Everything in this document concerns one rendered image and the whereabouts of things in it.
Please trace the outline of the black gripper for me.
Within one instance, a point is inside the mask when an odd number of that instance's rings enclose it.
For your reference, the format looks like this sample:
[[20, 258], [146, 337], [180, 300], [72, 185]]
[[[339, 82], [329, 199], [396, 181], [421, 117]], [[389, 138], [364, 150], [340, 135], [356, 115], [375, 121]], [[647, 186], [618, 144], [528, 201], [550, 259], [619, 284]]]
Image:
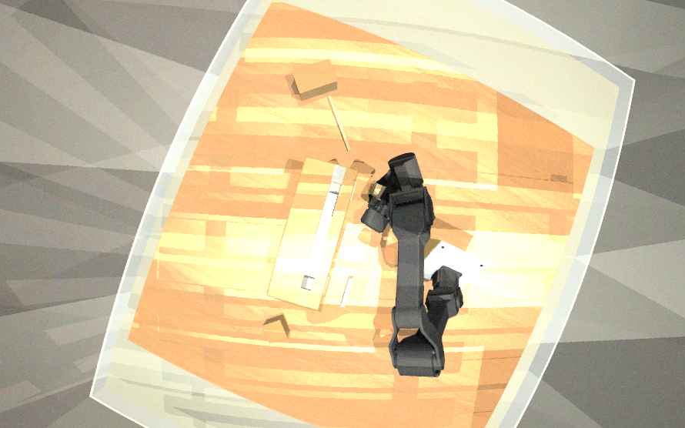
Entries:
[[397, 188], [390, 170], [376, 183], [386, 186], [383, 194], [380, 196], [381, 200], [369, 194], [369, 208], [363, 213], [360, 220], [369, 228], [382, 233], [389, 223], [387, 219], [389, 217], [389, 194], [396, 192]]

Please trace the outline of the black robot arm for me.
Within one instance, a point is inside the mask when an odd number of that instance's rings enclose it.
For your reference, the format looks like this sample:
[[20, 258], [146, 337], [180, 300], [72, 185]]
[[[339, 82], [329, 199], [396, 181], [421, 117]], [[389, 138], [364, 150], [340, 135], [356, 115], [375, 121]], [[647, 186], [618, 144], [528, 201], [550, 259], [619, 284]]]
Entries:
[[[389, 224], [398, 240], [396, 305], [391, 316], [394, 334], [388, 349], [400, 376], [438, 377], [445, 365], [444, 329], [463, 307], [459, 287], [463, 274], [442, 265], [432, 275], [433, 289], [428, 290], [424, 306], [424, 246], [436, 218], [433, 201], [423, 186], [414, 152], [397, 155], [388, 165], [397, 188], [389, 194]], [[415, 335], [399, 342], [399, 329], [417, 328]]]

